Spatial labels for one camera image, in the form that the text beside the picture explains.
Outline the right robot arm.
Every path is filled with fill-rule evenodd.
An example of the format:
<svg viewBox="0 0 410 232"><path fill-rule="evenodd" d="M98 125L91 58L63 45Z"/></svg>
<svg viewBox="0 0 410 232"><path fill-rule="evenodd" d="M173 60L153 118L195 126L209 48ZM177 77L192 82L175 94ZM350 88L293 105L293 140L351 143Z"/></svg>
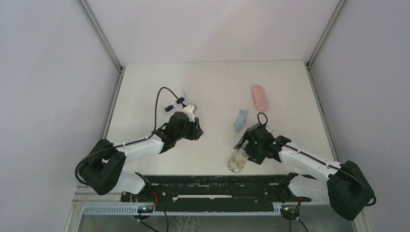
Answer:
<svg viewBox="0 0 410 232"><path fill-rule="evenodd" d="M374 190L356 163L321 158L287 137L274 137L263 124L255 124L245 131L234 146L228 168L239 173L247 161L261 164L265 159L302 171L301 174L290 172L280 180L281 192L286 196L291 194L328 204L344 219L354 220L365 207L377 202Z"/></svg>

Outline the aluminium frame rail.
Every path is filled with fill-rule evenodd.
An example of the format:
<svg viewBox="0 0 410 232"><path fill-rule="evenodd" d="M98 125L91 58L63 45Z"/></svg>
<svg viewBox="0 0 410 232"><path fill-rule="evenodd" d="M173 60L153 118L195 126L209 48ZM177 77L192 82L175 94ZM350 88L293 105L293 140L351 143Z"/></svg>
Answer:
<svg viewBox="0 0 410 232"><path fill-rule="evenodd" d="M79 186L74 204L83 204L87 213L124 215L283 215L290 207L302 202L322 202L296 197L276 183L154 183L149 190L136 196L114 191L106 195Z"/></svg>

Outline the light blue cloth right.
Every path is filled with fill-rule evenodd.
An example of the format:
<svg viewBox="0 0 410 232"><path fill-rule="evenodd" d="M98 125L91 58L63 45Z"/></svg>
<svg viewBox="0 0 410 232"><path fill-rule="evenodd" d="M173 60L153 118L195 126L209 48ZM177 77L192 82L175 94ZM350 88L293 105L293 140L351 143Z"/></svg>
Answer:
<svg viewBox="0 0 410 232"><path fill-rule="evenodd" d="M248 110L239 110L239 115L236 117L233 127L236 132L241 132L246 125L246 118L248 115Z"/></svg>

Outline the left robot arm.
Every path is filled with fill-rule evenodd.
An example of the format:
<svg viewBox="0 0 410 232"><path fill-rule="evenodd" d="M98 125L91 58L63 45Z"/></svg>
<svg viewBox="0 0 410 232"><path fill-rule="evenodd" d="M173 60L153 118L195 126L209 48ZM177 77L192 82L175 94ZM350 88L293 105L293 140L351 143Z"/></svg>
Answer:
<svg viewBox="0 0 410 232"><path fill-rule="evenodd" d="M98 195L113 190L138 194L148 181L139 173L125 171L125 165L164 153L182 139L198 140L203 133L198 117L193 113L177 111L167 123L145 139L122 145L114 145L107 139L99 140L78 163L74 175L80 183L91 187Z"/></svg>

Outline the patterned glasses case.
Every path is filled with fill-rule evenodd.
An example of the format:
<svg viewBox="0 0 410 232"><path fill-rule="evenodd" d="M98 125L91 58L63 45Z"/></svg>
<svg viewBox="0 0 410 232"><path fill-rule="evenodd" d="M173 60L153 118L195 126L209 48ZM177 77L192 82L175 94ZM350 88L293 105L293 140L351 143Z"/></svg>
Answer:
<svg viewBox="0 0 410 232"><path fill-rule="evenodd" d="M228 168L233 173L239 173L242 171L246 162L248 161L249 156L245 150L239 149L233 152L232 158L228 163Z"/></svg>

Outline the white sunglasses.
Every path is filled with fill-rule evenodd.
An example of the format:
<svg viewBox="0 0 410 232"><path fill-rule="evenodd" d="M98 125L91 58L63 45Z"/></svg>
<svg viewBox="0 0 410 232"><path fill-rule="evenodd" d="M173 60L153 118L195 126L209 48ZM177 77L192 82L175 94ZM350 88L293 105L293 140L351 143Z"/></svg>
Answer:
<svg viewBox="0 0 410 232"><path fill-rule="evenodd" d="M171 114L176 110L180 110L183 108L183 104L188 103L188 97L183 88L175 90L174 93L178 98L176 98L171 92L166 90L165 98L161 100L161 107L165 114Z"/></svg>

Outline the pink glasses case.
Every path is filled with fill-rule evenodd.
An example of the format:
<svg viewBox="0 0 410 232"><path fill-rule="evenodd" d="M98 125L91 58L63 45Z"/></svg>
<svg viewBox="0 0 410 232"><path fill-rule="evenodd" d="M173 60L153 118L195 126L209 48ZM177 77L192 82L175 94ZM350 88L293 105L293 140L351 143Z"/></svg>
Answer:
<svg viewBox="0 0 410 232"><path fill-rule="evenodd" d="M251 87L251 92L256 108L259 111L267 111L269 109L269 104L263 87L261 85L253 85Z"/></svg>

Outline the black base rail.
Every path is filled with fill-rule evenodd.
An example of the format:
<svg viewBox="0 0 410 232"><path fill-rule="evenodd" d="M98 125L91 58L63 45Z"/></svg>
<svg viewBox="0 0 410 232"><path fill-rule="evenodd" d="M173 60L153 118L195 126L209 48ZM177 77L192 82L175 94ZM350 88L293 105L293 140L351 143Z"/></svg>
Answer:
<svg viewBox="0 0 410 232"><path fill-rule="evenodd" d="M310 198L296 197L285 175L147 175L136 196L123 192L121 202L156 202L168 213L273 213L274 205Z"/></svg>

